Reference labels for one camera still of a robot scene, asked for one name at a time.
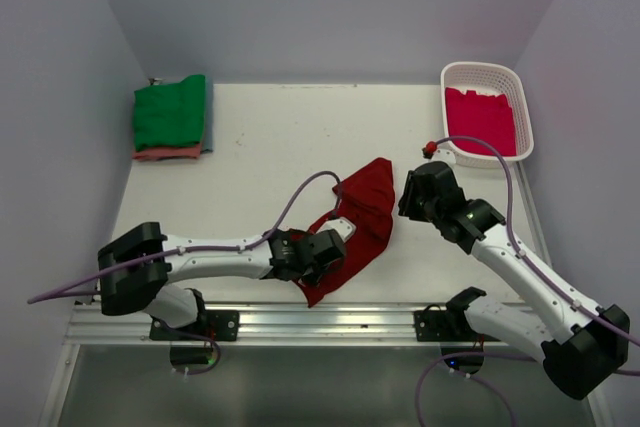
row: gray wall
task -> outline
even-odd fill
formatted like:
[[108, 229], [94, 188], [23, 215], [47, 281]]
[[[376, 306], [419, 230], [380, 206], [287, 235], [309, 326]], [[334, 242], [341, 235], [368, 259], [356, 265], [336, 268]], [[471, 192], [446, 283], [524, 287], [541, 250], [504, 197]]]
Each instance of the gray wall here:
[[95, 270], [130, 166], [144, 76], [106, 0], [0, 0], [0, 412], [34, 425], [71, 300], [26, 299]]
[[551, 0], [109, 0], [149, 76], [435, 83], [515, 65]]
[[[626, 309], [638, 335], [640, 0], [554, 0], [517, 71], [536, 137], [526, 168], [554, 265]], [[606, 387], [616, 425], [638, 425], [638, 381]]]

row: magenta cloth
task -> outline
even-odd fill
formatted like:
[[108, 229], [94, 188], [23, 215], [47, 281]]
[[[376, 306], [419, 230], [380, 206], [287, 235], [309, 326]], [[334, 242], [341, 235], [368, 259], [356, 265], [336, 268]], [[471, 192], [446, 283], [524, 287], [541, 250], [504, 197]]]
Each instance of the magenta cloth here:
[[163, 159], [197, 159], [202, 151], [202, 142], [191, 147], [153, 147], [133, 152], [133, 158], [140, 161]]
[[[449, 135], [468, 135], [491, 144], [505, 157], [517, 155], [513, 110], [504, 94], [479, 95], [475, 90], [463, 94], [445, 89]], [[472, 154], [493, 155], [489, 149], [468, 140], [454, 140], [456, 147]]]

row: white basket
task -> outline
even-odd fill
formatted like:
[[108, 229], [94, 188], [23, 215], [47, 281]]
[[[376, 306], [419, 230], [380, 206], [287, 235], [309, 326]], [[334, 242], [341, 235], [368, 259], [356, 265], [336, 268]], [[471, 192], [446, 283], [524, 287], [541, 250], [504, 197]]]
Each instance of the white basket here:
[[[444, 135], [449, 136], [447, 122], [447, 106], [445, 104], [445, 89], [452, 87], [460, 92], [475, 90], [479, 94], [505, 94], [509, 105], [513, 109], [516, 126], [517, 155], [505, 157], [508, 163], [526, 159], [533, 150], [533, 132], [524, 89], [518, 75], [511, 69], [501, 65], [485, 64], [482, 62], [454, 62], [442, 69], [440, 74], [440, 89], [442, 91], [442, 117], [444, 121]], [[470, 167], [497, 168], [498, 160], [490, 155], [478, 155], [466, 152], [453, 142], [448, 142], [448, 148], [456, 156], [456, 163]]]

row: red cloth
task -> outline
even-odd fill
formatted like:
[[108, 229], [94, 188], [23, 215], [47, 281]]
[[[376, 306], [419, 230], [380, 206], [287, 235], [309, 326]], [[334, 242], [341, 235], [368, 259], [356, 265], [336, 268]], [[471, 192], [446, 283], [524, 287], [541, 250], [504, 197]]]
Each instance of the red cloth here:
[[[353, 223], [356, 232], [347, 240], [347, 256], [339, 269], [324, 275], [316, 286], [296, 282], [309, 307], [339, 289], [387, 248], [395, 200], [391, 162], [387, 159], [377, 158], [342, 181], [342, 202], [337, 214]], [[331, 213], [315, 221], [309, 231], [316, 232]]]
[[191, 147], [151, 147], [133, 152], [135, 160], [163, 160], [163, 159], [197, 159], [202, 152], [202, 142]]
[[[447, 87], [445, 105], [450, 135], [477, 137], [491, 144], [502, 155], [517, 155], [516, 126], [506, 95], [478, 95], [475, 90], [463, 94]], [[472, 154], [493, 155], [489, 149], [475, 142], [453, 142], [456, 147]]]

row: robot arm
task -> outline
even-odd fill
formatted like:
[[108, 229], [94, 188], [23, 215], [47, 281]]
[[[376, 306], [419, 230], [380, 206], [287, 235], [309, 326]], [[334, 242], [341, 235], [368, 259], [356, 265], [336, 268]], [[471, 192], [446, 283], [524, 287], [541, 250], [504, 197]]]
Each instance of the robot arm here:
[[584, 398], [626, 362], [628, 341], [559, 297], [521, 256], [531, 259], [574, 302], [626, 332], [628, 316], [616, 305], [605, 310], [580, 293], [519, 238], [518, 245], [512, 246], [502, 215], [484, 200], [467, 200], [446, 163], [430, 162], [410, 171], [399, 209], [401, 216], [432, 223], [446, 240], [491, 268], [538, 316], [471, 288], [447, 303], [450, 323], [503, 340], [530, 355], [575, 399]]
[[344, 243], [354, 232], [355, 226], [340, 218], [325, 222], [315, 234], [276, 230], [263, 242], [258, 242], [260, 235], [200, 240], [163, 235], [157, 222], [147, 222], [100, 250], [100, 270], [157, 252], [178, 250], [181, 255], [172, 257], [171, 263], [159, 258], [139, 268], [105, 276], [100, 288], [102, 313], [125, 315], [142, 311], [173, 329], [187, 328], [207, 335], [200, 293], [180, 288], [174, 282], [236, 276], [315, 284], [335, 261], [344, 258]]

